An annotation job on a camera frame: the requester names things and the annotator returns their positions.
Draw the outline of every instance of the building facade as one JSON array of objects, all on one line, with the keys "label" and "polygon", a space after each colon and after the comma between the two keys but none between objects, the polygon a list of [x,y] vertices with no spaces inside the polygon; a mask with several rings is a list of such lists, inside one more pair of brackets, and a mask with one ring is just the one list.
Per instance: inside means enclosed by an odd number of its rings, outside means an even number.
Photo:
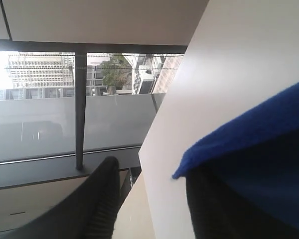
[{"label": "building facade", "polygon": [[14,88],[74,86],[74,54],[19,52],[8,58],[8,77]]}]

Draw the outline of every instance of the tree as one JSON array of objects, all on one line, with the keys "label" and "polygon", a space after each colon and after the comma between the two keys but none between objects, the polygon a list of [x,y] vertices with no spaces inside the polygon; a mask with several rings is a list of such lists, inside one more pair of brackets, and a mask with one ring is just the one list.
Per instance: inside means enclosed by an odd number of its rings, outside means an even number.
[{"label": "tree", "polygon": [[103,85],[121,88],[128,80],[132,67],[122,54],[112,54],[109,61],[100,64],[103,74]]}]

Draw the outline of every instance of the metal post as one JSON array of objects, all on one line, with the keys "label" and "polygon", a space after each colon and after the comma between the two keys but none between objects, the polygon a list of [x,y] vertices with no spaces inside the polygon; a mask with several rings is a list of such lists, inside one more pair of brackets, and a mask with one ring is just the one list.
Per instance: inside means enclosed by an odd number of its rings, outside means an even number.
[{"label": "metal post", "polygon": [[75,156],[76,169],[83,169],[87,52],[75,52]]}]

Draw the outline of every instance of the black fabric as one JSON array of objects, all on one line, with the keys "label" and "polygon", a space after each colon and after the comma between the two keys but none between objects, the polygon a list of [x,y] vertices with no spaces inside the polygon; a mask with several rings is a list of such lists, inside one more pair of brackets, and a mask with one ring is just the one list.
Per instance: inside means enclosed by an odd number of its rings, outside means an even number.
[{"label": "black fabric", "polygon": [[108,157],[72,194],[5,239],[110,239],[118,213],[119,164]]},{"label": "black fabric", "polygon": [[266,214],[217,178],[207,166],[186,176],[197,239],[299,239],[299,231]]}]

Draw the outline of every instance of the blue fabric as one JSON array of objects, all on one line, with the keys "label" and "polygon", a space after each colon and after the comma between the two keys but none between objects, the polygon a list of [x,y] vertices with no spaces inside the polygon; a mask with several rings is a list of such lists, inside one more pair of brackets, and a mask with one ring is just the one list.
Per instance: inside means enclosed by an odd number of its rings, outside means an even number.
[{"label": "blue fabric", "polygon": [[275,145],[267,154],[257,155],[255,151],[255,157],[226,156],[295,130],[299,130],[299,83],[198,141],[184,154],[173,178],[208,163],[235,191],[299,229],[299,142]]}]

